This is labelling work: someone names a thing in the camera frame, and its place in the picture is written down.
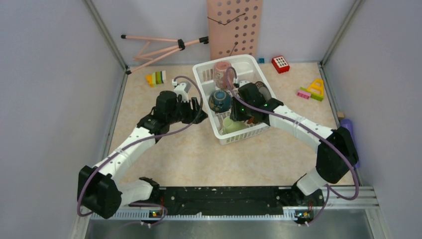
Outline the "blue floral bowl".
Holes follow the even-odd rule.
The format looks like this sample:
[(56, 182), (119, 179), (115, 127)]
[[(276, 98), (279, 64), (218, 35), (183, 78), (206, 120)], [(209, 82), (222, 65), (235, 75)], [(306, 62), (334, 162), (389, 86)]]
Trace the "blue floral bowl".
[(208, 104), (213, 112), (223, 113), (231, 109), (232, 98), (231, 95), (224, 90), (215, 90), (211, 93)]

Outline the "pink ghost mug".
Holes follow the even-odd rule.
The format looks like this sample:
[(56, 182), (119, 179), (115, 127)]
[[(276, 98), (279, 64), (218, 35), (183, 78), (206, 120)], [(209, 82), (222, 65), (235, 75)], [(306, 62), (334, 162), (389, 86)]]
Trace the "pink ghost mug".
[(226, 71), (228, 67), (232, 66), (232, 64), (228, 61), (218, 61), (215, 63), (213, 72), (214, 72), (214, 83), (216, 87), (219, 89), (227, 89), (227, 76)]

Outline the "green mug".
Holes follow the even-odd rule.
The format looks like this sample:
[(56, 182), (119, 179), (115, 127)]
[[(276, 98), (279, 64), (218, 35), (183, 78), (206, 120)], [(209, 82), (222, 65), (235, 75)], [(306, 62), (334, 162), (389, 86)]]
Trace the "green mug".
[(226, 117), (222, 121), (223, 134), (233, 133), (246, 128), (247, 125), (243, 121), (233, 121), (230, 117)]

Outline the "orange saucer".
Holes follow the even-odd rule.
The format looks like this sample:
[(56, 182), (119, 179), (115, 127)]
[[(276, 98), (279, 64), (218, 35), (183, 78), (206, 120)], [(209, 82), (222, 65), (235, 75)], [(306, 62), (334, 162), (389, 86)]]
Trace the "orange saucer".
[(256, 124), (256, 123), (258, 123), (258, 121), (257, 121), (254, 117), (251, 117), (251, 118), (247, 121), (247, 124)]

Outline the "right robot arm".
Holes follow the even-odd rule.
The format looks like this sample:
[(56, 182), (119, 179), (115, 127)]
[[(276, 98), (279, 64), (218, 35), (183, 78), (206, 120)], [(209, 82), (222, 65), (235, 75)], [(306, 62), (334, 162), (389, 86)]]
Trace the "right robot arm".
[(336, 184), (347, 172), (353, 172), (359, 157), (350, 131), (319, 125), (290, 110), (283, 102), (265, 96), (256, 83), (241, 81), (232, 98), (230, 118), (234, 121), (254, 119), (282, 129), (316, 152), (315, 167), (294, 185), (292, 199), (305, 205), (312, 193), (327, 184)]

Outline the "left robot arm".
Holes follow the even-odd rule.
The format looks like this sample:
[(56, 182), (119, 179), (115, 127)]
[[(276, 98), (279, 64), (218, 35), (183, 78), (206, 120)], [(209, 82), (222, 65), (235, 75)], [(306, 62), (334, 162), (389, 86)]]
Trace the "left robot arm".
[(199, 124), (208, 115), (203, 111), (201, 98), (188, 98), (193, 80), (178, 76), (171, 91), (161, 91), (155, 106), (141, 118), (132, 133), (112, 153), (95, 166), (84, 166), (78, 175), (77, 214), (80, 217), (95, 213), (104, 219), (113, 216), (119, 208), (143, 201), (153, 206), (159, 201), (159, 185), (151, 179), (140, 178), (133, 183), (121, 184), (126, 171), (161, 138), (177, 134), (170, 131), (175, 123), (184, 124), (186, 130)]

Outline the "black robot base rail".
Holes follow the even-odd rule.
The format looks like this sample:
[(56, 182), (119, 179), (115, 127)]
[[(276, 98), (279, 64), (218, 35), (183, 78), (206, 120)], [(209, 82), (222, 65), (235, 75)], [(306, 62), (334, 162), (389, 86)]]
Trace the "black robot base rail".
[(299, 223), (314, 218), (314, 210), (324, 204), (322, 190), (304, 196), (290, 186), (161, 187), (149, 199), (129, 203), (148, 210), (148, 219), (246, 220), (276, 219)]

